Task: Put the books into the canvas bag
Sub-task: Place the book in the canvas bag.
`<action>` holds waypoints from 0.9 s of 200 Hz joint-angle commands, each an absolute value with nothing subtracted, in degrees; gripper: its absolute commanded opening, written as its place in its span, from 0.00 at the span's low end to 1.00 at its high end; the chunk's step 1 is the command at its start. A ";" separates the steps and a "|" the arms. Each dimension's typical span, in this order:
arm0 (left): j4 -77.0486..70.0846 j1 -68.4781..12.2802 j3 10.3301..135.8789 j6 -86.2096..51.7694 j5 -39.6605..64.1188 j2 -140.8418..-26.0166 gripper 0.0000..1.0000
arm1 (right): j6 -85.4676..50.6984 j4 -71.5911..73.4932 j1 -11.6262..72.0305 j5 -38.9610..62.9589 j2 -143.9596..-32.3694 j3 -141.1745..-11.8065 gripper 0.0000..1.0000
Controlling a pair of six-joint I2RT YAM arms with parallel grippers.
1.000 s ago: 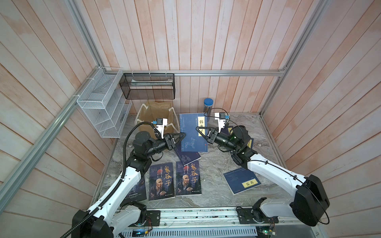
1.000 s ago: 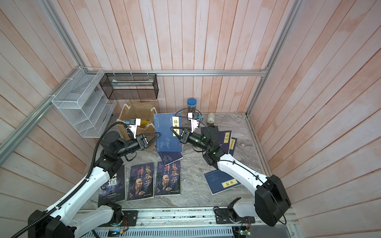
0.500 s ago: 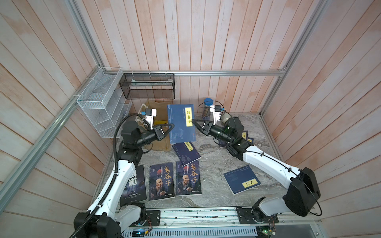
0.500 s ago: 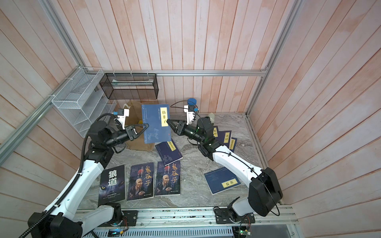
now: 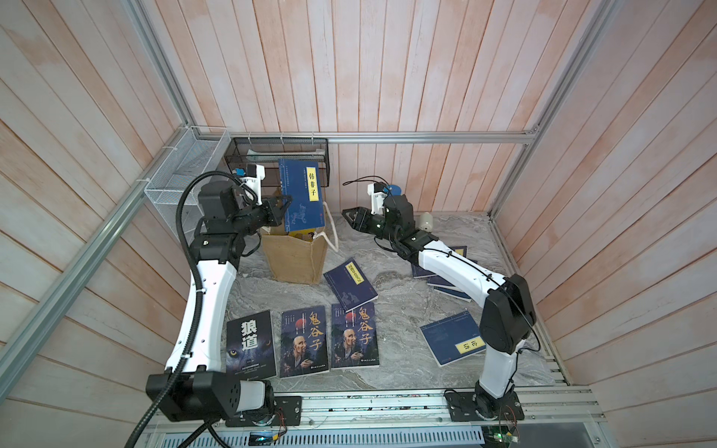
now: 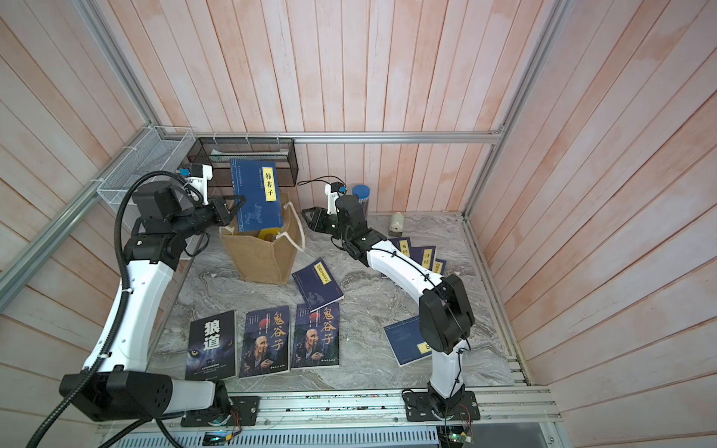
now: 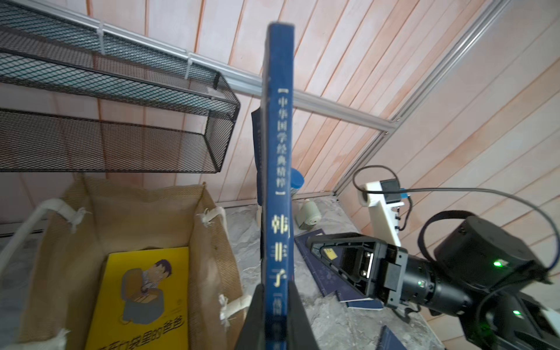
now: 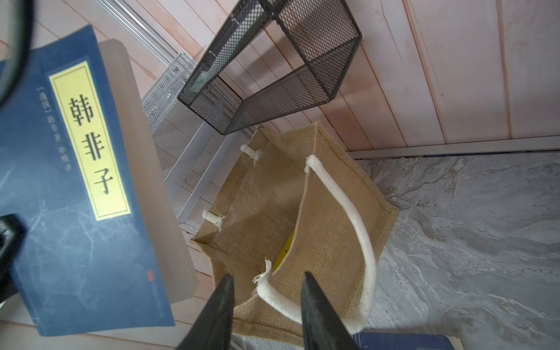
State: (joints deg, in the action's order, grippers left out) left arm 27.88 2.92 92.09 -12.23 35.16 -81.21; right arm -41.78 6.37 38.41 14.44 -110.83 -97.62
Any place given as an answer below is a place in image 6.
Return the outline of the tan canvas bag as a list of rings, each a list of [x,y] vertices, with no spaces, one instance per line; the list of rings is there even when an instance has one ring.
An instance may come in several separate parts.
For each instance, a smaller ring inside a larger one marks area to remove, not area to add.
[[[286,193],[281,194],[281,204],[284,226],[273,241],[263,240],[257,233],[237,233],[236,226],[220,228],[220,241],[246,282],[284,285],[297,253],[305,250],[304,227]]]

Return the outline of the navy book pair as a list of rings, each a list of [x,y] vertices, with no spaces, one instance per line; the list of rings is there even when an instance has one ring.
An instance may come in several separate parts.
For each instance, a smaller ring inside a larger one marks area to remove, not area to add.
[[[316,259],[291,276],[305,305],[312,312],[334,304],[345,297],[339,282],[334,278],[329,266],[322,258]]]
[[[238,231],[251,233],[284,225],[274,162],[231,159],[235,195],[246,201],[236,215]]]

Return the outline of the old man book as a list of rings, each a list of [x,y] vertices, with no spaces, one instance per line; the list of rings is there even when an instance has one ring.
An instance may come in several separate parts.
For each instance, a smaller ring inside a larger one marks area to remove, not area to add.
[[[291,308],[288,305],[248,312],[238,362],[239,377],[288,371],[290,329]]]
[[[297,306],[291,349],[291,369],[338,367],[340,365],[341,313],[338,302],[312,311]]]

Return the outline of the yellow cartoon book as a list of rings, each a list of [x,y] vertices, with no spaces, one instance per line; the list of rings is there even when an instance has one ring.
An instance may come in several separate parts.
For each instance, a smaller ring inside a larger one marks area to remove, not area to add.
[[[257,237],[266,242],[274,242],[280,233],[280,228],[268,228],[261,230]]]

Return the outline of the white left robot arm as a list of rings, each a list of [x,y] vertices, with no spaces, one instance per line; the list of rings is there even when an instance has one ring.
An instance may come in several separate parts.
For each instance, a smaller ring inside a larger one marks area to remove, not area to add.
[[[94,422],[197,414],[225,421],[232,402],[220,381],[148,373],[149,339],[159,305],[188,238],[235,216],[221,197],[184,210],[176,199],[142,196],[131,238],[119,252],[121,285],[108,321],[80,373],[60,393]]]

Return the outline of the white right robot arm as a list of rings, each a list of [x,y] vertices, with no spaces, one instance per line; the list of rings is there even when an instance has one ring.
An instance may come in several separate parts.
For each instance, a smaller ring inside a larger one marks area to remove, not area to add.
[[[465,393],[463,356],[471,349],[475,323],[462,280],[455,274],[436,274],[401,253],[388,237],[369,227],[356,196],[331,193],[329,202],[329,208],[302,211],[308,228],[337,239],[352,259],[384,274],[415,300],[419,329],[431,348],[429,396],[446,408],[455,405]]]

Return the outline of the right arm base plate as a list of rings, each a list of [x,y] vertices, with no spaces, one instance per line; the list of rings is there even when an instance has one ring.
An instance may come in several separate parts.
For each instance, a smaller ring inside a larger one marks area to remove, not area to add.
[[[472,423],[481,419],[474,392],[464,386],[450,399],[443,398],[432,388],[423,392],[405,388],[401,398],[409,422],[462,420]]]

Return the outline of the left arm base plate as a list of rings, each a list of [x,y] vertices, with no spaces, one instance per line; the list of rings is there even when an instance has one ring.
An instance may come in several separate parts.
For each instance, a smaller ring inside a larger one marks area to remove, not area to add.
[[[252,427],[256,425],[259,396],[229,396],[226,401],[212,407],[187,412],[180,421],[181,427]]]

